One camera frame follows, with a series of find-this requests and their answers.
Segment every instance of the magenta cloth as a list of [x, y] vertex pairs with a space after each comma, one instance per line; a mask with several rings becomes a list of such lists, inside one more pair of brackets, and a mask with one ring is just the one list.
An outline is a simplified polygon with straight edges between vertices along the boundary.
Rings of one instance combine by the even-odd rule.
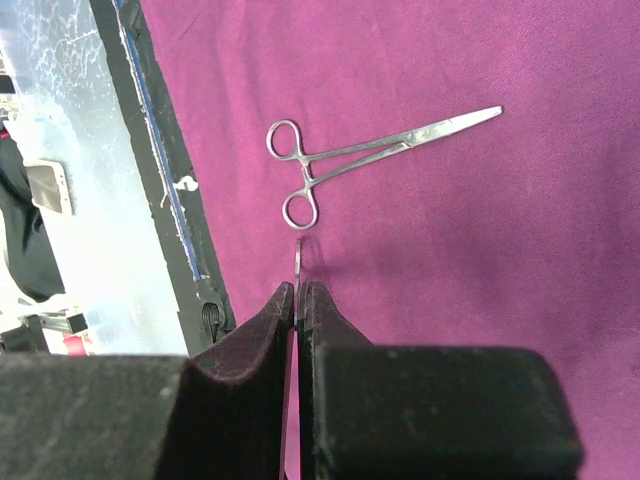
[[[541, 352], [587, 446], [581, 478], [637, 478], [637, 0], [143, 4], [240, 322], [293, 281], [280, 208], [302, 177], [267, 153], [274, 121], [315, 153], [503, 105], [319, 186], [304, 274], [376, 343]], [[295, 453], [294, 421], [288, 439]]]

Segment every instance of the white surface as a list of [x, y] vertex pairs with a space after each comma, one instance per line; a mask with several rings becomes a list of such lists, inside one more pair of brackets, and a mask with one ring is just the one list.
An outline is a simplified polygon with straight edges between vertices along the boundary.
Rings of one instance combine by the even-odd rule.
[[88, 0], [0, 0], [25, 158], [60, 162], [74, 215], [43, 211], [99, 353], [185, 354], [177, 302]]

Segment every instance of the forceps ratchet lock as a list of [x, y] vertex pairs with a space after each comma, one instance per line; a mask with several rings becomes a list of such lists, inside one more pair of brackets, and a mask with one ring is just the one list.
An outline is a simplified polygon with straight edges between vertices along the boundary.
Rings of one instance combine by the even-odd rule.
[[[370, 163], [377, 162], [383, 158], [387, 158], [396, 153], [404, 152], [411, 148], [423, 145], [439, 138], [448, 137], [454, 133], [471, 128], [479, 123], [486, 122], [493, 117], [497, 117], [502, 113], [502, 107], [491, 107], [476, 112], [459, 115], [457, 117], [449, 118], [448, 120], [442, 120], [441, 122], [433, 123], [425, 127], [416, 128], [407, 132], [398, 133], [389, 137], [380, 138], [378, 140], [372, 140], [370, 142], [360, 143], [353, 145], [352, 147], [340, 148], [338, 150], [331, 150], [328, 152], [316, 153], [313, 155], [306, 155], [302, 148], [302, 135], [300, 133], [300, 127], [291, 120], [280, 120], [273, 125], [267, 132], [267, 149], [269, 153], [276, 159], [286, 162], [290, 160], [297, 160], [300, 162], [302, 168], [302, 178], [304, 179], [304, 187], [291, 193], [285, 198], [282, 204], [282, 216], [287, 224], [296, 230], [307, 230], [313, 227], [318, 221], [318, 204], [313, 196], [313, 187], [326, 182], [338, 175], [349, 172], [359, 167], [369, 165]], [[295, 146], [293, 151], [289, 155], [281, 155], [275, 149], [273, 144], [273, 136], [276, 131], [283, 126], [288, 126], [293, 130], [295, 135]], [[336, 157], [339, 155], [346, 155], [348, 153], [361, 152], [363, 150], [370, 150], [373, 148], [385, 147], [390, 145], [389, 148], [385, 148], [377, 153], [366, 156], [354, 162], [348, 163], [340, 168], [336, 168], [324, 175], [314, 177], [311, 173], [311, 163], [324, 158]], [[311, 206], [311, 221], [306, 225], [296, 223], [291, 214], [289, 213], [289, 206], [291, 201], [296, 197], [304, 198]]]

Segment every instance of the pink tablecloth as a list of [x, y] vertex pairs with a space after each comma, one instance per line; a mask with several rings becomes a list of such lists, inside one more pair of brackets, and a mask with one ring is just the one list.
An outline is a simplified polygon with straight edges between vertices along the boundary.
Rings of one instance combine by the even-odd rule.
[[374, 342], [540, 351], [582, 478], [637, 478], [636, 0], [143, 4], [240, 321], [293, 280], [280, 206], [302, 179], [268, 155], [272, 122], [297, 121], [314, 153], [503, 105], [318, 187], [307, 278]]

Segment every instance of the white paint chip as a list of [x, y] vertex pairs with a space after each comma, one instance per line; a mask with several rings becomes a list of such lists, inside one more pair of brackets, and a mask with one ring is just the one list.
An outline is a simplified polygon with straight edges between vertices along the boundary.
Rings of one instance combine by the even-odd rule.
[[195, 192], [198, 189], [196, 182], [191, 175], [186, 175], [173, 184], [176, 190], [186, 190], [187, 192]]

